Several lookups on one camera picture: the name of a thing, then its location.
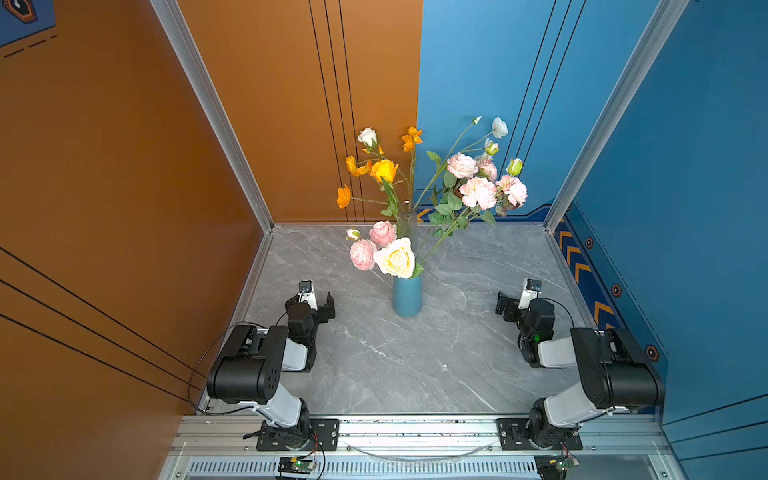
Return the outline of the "pink rose stem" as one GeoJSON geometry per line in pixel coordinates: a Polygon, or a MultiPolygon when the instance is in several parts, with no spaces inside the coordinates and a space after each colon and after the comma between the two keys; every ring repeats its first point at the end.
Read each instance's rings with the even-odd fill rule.
{"type": "Polygon", "coordinates": [[[361,271],[373,270],[377,266],[373,256],[381,249],[370,240],[369,233],[367,238],[363,238],[360,231],[349,229],[347,239],[352,241],[349,255],[354,267],[361,271]]]}

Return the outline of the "teal ceramic cylinder vase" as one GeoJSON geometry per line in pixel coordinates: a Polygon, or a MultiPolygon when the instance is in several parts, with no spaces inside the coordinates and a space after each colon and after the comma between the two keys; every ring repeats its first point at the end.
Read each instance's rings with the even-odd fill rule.
{"type": "Polygon", "coordinates": [[[405,279],[396,277],[393,283],[393,308],[401,317],[414,317],[423,308],[421,276],[405,279]]]}

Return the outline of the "cream rose stem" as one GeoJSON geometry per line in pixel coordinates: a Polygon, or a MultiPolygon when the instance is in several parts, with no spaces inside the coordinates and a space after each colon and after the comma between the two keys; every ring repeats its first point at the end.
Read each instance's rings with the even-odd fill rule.
{"type": "Polygon", "coordinates": [[[373,258],[382,273],[396,278],[417,278],[424,272],[423,266],[416,261],[411,240],[408,237],[394,240],[377,251],[373,258]]]}

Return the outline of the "orange poppy spray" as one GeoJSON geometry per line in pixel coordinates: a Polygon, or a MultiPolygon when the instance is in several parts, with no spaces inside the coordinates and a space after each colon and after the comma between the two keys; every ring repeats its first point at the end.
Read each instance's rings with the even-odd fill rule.
{"type": "MultiPolygon", "coordinates": [[[[381,214],[385,207],[386,196],[380,190],[376,180],[369,176],[363,166],[366,160],[359,162],[355,157],[345,159],[345,167],[349,180],[342,183],[336,190],[336,204],[342,211],[349,212],[354,220],[369,221],[392,219],[381,214]]],[[[407,195],[402,192],[405,187],[405,176],[400,171],[396,182],[397,192],[408,208],[407,195]]]]}
{"type": "Polygon", "coordinates": [[[416,167],[416,147],[423,142],[421,136],[423,131],[416,126],[407,128],[406,133],[401,137],[403,150],[410,155],[409,174],[408,174],[408,215],[412,215],[415,210],[414,192],[415,192],[415,167],[416,167]]]}

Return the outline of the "clear ribbed glass vase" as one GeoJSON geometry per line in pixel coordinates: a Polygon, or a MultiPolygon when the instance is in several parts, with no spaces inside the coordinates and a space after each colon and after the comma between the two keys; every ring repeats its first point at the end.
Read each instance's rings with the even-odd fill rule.
{"type": "Polygon", "coordinates": [[[397,235],[399,238],[414,240],[418,236],[418,219],[414,212],[402,212],[398,220],[397,235]]]}

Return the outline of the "mixed flower bunch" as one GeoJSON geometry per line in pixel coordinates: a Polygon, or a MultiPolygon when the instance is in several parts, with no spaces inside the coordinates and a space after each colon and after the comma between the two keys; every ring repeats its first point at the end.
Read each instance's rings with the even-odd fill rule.
{"type": "Polygon", "coordinates": [[[428,212],[428,237],[434,239],[429,251],[421,247],[417,257],[425,262],[450,237],[466,230],[474,220],[493,225],[497,216],[525,205],[527,186],[517,177],[504,174],[492,181],[485,174],[458,178],[446,171],[442,175],[443,187],[433,196],[433,207],[428,212]]]}

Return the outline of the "yellow rose stem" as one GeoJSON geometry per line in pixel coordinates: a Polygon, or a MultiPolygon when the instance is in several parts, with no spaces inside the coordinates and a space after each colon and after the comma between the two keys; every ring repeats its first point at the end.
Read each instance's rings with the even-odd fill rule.
{"type": "Polygon", "coordinates": [[[379,184],[380,190],[385,194],[385,207],[381,214],[395,220],[396,226],[402,212],[408,212],[406,203],[400,199],[397,192],[396,177],[399,166],[391,160],[379,160],[371,165],[370,175],[379,184]]]}

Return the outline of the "white rose stem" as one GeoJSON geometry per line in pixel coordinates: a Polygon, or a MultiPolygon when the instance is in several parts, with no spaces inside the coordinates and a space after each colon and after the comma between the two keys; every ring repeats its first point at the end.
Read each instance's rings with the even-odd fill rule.
{"type": "Polygon", "coordinates": [[[383,147],[380,145],[378,135],[373,128],[367,127],[363,129],[358,134],[357,140],[363,146],[363,151],[368,155],[363,169],[369,176],[371,176],[371,165],[379,160],[388,158],[385,157],[383,147]]]}

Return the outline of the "large pink rose spray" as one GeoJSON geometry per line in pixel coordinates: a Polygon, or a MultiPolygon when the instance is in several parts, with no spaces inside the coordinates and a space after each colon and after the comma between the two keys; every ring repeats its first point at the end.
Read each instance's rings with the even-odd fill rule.
{"type": "Polygon", "coordinates": [[[495,163],[499,152],[500,145],[491,135],[453,152],[447,158],[427,151],[428,159],[434,163],[435,173],[420,190],[442,188],[459,191],[462,195],[468,195],[469,191],[500,195],[520,186],[526,193],[526,186],[519,179],[524,168],[523,160],[514,158],[505,169],[500,170],[495,163]]]}

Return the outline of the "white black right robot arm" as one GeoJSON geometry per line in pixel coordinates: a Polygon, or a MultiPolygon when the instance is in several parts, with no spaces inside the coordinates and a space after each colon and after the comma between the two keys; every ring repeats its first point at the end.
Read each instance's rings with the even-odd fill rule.
{"type": "Polygon", "coordinates": [[[555,302],[541,297],[534,284],[518,298],[498,293],[495,313],[518,327],[518,349],[529,366],[578,373],[571,387],[536,400],[526,419],[496,422],[504,450],[578,448],[584,423],[664,403],[661,376],[628,330],[573,325],[568,336],[556,339],[555,302]]]}

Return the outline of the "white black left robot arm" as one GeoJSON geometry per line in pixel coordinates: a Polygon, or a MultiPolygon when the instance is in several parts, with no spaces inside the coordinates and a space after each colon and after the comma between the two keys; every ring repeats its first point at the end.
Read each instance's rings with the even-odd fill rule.
{"type": "Polygon", "coordinates": [[[261,426],[243,436],[259,451],[330,450],[336,420],[315,422],[307,402],[281,383],[284,373],[307,373],[314,367],[317,334],[335,317],[331,294],[319,304],[315,293],[302,290],[285,303],[287,322],[261,327],[234,326],[209,370],[206,392],[235,408],[262,417],[261,426]]]}

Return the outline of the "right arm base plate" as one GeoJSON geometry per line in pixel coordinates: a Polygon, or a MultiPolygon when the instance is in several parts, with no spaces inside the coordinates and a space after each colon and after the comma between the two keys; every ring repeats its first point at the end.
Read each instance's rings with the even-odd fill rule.
{"type": "Polygon", "coordinates": [[[532,426],[529,418],[507,417],[496,420],[497,435],[504,451],[548,451],[565,446],[581,451],[583,443],[577,429],[553,427],[546,422],[532,426]]]}

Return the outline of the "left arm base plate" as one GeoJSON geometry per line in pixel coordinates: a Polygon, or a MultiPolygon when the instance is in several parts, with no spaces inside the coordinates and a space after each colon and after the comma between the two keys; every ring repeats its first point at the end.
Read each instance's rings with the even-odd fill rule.
{"type": "Polygon", "coordinates": [[[309,451],[322,448],[325,452],[337,450],[340,421],[336,418],[310,418],[300,420],[290,428],[262,424],[256,450],[259,452],[309,451]]]}

